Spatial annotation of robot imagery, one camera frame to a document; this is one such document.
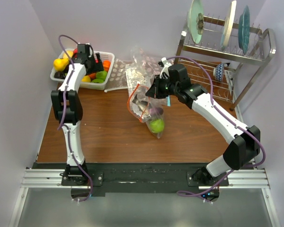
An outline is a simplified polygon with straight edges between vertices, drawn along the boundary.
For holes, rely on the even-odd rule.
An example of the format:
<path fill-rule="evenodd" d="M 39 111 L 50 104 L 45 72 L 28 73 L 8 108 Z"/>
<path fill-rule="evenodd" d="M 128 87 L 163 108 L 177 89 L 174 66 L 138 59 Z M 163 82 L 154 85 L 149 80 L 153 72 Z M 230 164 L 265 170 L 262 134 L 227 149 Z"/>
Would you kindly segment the purple eggplant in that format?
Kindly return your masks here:
<path fill-rule="evenodd" d="M 162 115 L 164 113 L 164 110 L 160 107 L 153 107 L 150 109 L 150 113 L 151 115 L 155 115 L 155 114 Z"/>

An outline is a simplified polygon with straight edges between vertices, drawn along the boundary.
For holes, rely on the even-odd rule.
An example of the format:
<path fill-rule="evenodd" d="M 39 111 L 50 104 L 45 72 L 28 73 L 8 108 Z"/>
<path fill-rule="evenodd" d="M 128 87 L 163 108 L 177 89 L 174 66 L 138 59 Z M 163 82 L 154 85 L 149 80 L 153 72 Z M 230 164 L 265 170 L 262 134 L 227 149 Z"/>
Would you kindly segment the grey toy fish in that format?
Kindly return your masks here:
<path fill-rule="evenodd" d="M 141 117 L 150 117 L 150 109 L 152 108 L 151 104 L 144 100 L 139 100 L 137 95 L 135 95 L 134 99 L 132 100 L 134 104 L 136 104 L 141 111 Z"/>

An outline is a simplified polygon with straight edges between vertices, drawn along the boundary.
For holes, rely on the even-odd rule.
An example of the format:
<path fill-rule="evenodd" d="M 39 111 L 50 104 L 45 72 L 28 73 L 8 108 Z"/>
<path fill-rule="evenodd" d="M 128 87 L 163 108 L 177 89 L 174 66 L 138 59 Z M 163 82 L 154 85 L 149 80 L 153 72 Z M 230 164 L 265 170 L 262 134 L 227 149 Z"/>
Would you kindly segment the clear bag orange zipper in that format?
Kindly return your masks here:
<path fill-rule="evenodd" d="M 148 89 L 138 83 L 129 94 L 127 109 L 139 122 L 146 124 L 154 137 L 160 139 L 165 130 L 164 110 L 158 100 L 145 95 Z"/>

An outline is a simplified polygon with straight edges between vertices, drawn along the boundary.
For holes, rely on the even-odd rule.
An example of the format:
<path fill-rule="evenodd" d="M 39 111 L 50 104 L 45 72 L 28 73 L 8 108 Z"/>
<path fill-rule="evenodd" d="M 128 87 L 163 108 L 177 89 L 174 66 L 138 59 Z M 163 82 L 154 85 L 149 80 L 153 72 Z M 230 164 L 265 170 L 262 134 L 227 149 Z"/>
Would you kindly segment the green apple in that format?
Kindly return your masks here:
<path fill-rule="evenodd" d="M 152 133 L 161 133 L 164 131 L 165 122 L 163 119 L 156 119 L 149 123 L 149 128 Z"/>

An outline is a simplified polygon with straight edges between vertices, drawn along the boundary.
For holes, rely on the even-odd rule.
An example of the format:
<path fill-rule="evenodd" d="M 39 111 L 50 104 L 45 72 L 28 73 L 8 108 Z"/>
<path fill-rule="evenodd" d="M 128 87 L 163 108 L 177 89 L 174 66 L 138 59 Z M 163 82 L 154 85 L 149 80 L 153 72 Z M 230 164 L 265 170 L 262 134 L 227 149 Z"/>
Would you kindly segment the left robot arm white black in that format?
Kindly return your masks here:
<path fill-rule="evenodd" d="M 58 128 L 63 130 L 67 150 L 67 163 L 62 177 L 77 185 L 92 184 L 81 147 L 83 108 L 78 90 L 84 76 L 102 69 L 99 53 L 95 54 L 89 43 L 77 44 L 77 53 L 70 58 L 66 78 L 57 90 L 51 92 L 54 116 L 59 121 Z"/>

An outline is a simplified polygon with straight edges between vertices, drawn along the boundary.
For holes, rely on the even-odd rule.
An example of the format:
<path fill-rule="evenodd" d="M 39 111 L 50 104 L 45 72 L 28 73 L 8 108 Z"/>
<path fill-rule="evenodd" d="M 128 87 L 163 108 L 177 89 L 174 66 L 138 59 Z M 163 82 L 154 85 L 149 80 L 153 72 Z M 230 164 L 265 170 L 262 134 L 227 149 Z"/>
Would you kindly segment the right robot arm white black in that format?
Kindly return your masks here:
<path fill-rule="evenodd" d="M 239 170 L 259 154 L 260 130 L 248 127 L 223 109 L 200 84 L 193 84 L 183 64 L 161 63 L 161 73 L 156 75 L 146 96 L 162 99 L 176 96 L 178 101 L 203 116 L 226 140 L 225 152 L 198 169 L 194 181 L 211 186 L 218 176 L 228 170 Z"/>

